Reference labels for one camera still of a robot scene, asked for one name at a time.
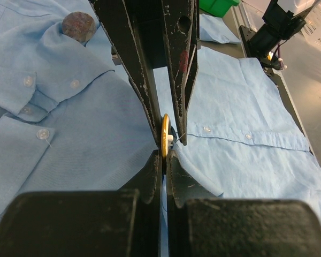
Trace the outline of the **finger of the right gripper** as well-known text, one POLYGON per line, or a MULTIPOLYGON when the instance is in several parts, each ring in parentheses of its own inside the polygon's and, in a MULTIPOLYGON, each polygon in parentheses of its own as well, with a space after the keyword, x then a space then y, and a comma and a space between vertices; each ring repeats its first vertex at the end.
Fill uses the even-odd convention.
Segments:
POLYGON ((160 147, 162 118, 155 78, 142 47, 137 19, 126 1, 90 3, 143 106, 155 144, 160 147))
POLYGON ((178 139, 188 144, 187 116, 198 73, 199 1, 161 1, 163 41, 178 139))

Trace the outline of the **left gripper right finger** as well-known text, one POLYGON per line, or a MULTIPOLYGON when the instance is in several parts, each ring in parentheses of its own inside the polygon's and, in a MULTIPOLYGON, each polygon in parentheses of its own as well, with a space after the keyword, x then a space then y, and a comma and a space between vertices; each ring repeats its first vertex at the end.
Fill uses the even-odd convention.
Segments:
POLYGON ((166 157, 169 256, 321 256, 321 224, 304 202, 214 196, 166 157))

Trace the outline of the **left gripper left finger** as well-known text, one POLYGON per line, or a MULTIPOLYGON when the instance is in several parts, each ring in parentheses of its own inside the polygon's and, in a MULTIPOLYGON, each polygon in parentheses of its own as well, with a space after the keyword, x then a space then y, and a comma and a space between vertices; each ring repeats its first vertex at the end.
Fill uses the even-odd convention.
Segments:
POLYGON ((28 192, 0 222, 0 256, 159 256, 162 154, 116 191, 28 192))

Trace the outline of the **round white brooch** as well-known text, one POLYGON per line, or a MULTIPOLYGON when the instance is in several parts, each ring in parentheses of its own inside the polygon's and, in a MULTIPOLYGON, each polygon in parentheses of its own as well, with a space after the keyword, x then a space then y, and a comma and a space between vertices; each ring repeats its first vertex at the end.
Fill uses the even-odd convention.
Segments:
POLYGON ((88 13, 80 11, 72 12, 62 21, 63 34, 79 43, 88 42, 95 35, 96 31, 96 22, 88 13))

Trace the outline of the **round gold brooch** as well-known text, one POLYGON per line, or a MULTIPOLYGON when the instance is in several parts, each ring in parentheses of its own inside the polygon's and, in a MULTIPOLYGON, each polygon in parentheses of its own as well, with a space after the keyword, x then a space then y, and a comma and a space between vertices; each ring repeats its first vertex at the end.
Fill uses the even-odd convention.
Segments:
POLYGON ((172 133, 172 126, 170 117, 168 114, 165 114, 163 116, 162 120, 162 130, 161 130, 161 152, 162 152, 162 158, 166 158, 169 149, 173 146, 174 143, 174 136, 172 133))

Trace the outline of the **light blue shirt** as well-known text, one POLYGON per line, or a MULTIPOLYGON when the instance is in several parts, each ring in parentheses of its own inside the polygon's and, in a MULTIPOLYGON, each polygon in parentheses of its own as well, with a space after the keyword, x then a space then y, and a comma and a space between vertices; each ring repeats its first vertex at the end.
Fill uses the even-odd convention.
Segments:
MULTIPOLYGON (((0 222, 28 192, 116 191, 161 152, 143 106, 95 14, 91 1, 0 1, 0 222), (72 12, 91 15, 97 31, 86 43, 62 32, 72 12)), ((297 200, 321 224, 321 168, 311 152, 246 142, 255 103, 239 60, 207 47, 178 139, 163 41, 161 1, 130 2, 153 70, 161 118, 174 136, 169 149, 206 190, 223 199, 297 200)), ((200 34, 238 39, 199 14, 200 34)), ((160 255, 169 256, 166 158, 162 158, 160 255)))

